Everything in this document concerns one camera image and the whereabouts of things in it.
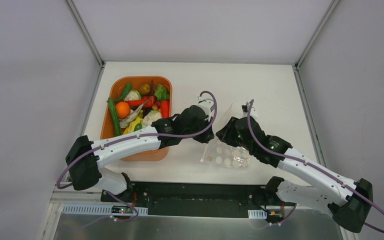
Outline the clear dotted zip bag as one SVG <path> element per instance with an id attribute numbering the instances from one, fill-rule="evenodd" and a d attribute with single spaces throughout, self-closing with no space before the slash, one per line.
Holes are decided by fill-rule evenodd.
<path id="1" fill-rule="evenodd" d="M 214 133 L 220 131 L 227 125 L 233 116 L 233 106 L 230 105 L 226 110 L 217 115 L 212 125 Z M 250 155 L 243 147 L 233 147 L 222 142 L 223 138 L 215 136 L 206 145 L 203 156 L 200 160 L 201 164 L 221 169 L 247 169 L 250 166 Z"/>

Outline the brown potato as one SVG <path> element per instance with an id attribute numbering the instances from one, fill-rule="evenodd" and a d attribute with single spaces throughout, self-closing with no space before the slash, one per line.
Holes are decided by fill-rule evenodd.
<path id="1" fill-rule="evenodd" d="M 138 92 L 142 95 L 142 96 L 148 96 L 151 92 L 151 87 L 148 83 L 143 83 L 139 86 L 138 88 Z"/>

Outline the long green cucumber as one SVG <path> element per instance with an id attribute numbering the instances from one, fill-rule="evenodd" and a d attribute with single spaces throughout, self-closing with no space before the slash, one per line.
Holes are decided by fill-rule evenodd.
<path id="1" fill-rule="evenodd" d="M 120 136 L 122 134 L 122 132 L 121 132 L 121 128 L 120 128 L 120 122 L 119 122 L 119 117 L 118 117 L 118 113 L 116 110 L 115 102 L 112 98 L 109 97 L 107 99 L 107 103 L 108 103 L 108 109 L 109 109 L 112 123 L 113 123 L 114 135 L 116 137 Z"/>

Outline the grey toy fish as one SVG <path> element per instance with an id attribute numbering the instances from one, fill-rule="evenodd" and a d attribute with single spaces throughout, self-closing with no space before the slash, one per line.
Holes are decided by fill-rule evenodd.
<path id="1" fill-rule="evenodd" d="M 148 102 L 149 100 L 145 100 L 144 103 L 139 105 L 131 114 L 129 114 L 126 118 L 123 118 L 119 121 L 119 126 L 124 129 L 129 126 L 131 122 L 133 122 L 140 114 L 140 111 L 144 107 L 144 105 Z"/>

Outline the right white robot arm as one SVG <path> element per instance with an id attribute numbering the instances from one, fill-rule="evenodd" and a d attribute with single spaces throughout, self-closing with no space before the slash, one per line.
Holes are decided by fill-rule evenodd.
<path id="1" fill-rule="evenodd" d="M 263 164 L 299 177 L 307 186 L 297 185 L 274 176 L 266 184 L 264 200 L 270 205 L 280 201 L 297 203 L 326 214 L 342 228 L 360 233 L 373 200 L 373 185 L 361 178 L 341 176 L 310 161 L 286 140 L 267 135 L 252 118 L 231 117 L 216 133 L 223 143 L 243 147 Z"/>

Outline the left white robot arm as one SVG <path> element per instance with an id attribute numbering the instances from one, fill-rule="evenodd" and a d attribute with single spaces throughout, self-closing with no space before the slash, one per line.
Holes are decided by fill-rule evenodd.
<path id="1" fill-rule="evenodd" d="M 120 202 L 132 198 L 133 189 L 127 178 L 106 166 L 116 160 L 138 153 L 165 149 L 178 145 L 183 139 L 195 139 L 208 143 L 214 138 L 212 125 L 217 115 L 217 106 L 204 102 L 192 105 L 174 117 L 162 118 L 143 129 L 97 142 L 88 136 L 78 137 L 65 157 L 69 173 L 69 186 L 76 191 L 95 187 L 110 192 Z"/>

